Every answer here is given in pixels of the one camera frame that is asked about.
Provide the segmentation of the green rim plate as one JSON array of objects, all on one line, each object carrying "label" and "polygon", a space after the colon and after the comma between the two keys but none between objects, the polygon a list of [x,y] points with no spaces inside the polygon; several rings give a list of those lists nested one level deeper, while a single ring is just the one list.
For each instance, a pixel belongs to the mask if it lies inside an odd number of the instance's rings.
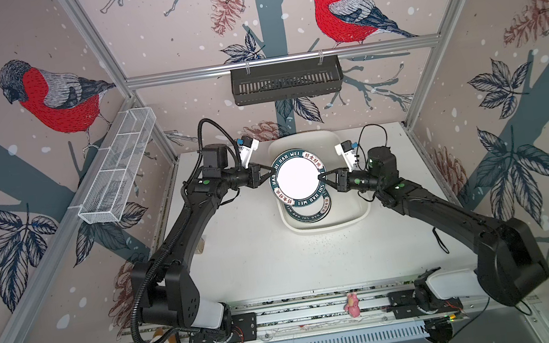
[{"label": "green rim plate", "polygon": [[287,214],[291,219],[300,223],[317,223],[324,219],[332,208],[330,194],[325,190],[322,195],[313,203],[306,206],[284,205]]},{"label": "green rim plate", "polygon": [[274,175],[269,184],[275,197],[288,207],[306,207],[324,196],[325,183],[319,176],[326,172],[322,160],[306,150],[282,152],[273,161]]}]

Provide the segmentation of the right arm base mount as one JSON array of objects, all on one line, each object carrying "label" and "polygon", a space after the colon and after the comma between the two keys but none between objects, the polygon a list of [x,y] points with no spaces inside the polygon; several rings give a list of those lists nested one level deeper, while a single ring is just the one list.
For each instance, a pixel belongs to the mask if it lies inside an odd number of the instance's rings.
[{"label": "right arm base mount", "polygon": [[414,288],[388,293],[389,305],[386,312],[392,312],[396,319],[435,315],[437,313],[462,312],[463,305],[458,298],[440,299],[429,288],[427,279],[441,268],[427,270],[414,281]]}]

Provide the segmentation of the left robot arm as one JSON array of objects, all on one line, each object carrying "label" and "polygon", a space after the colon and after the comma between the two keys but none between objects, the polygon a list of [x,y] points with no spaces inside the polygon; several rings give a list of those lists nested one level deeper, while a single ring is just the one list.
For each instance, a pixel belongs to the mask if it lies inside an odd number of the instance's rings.
[{"label": "left robot arm", "polygon": [[206,334],[218,342],[232,335],[228,305],[202,298],[190,268],[201,236],[227,193],[257,189],[274,175],[271,167],[250,160],[258,146],[245,135],[232,147],[202,148],[197,169],[183,184],[184,205],[171,232],[152,258],[131,272],[134,343],[164,343],[180,332]]}]

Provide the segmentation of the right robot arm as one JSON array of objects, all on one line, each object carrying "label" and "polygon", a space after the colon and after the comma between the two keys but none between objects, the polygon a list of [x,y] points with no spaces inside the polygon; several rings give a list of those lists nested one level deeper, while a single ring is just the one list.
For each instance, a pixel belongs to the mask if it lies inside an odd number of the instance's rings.
[{"label": "right robot arm", "polygon": [[478,285],[490,298],[515,306],[549,279],[549,267],[529,226],[466,210],[399,176],[391,148],[369,150],[365,170],[321,173],[319,181],[338,192],[372,191],[383,207],[432,225],[477,255]]}]

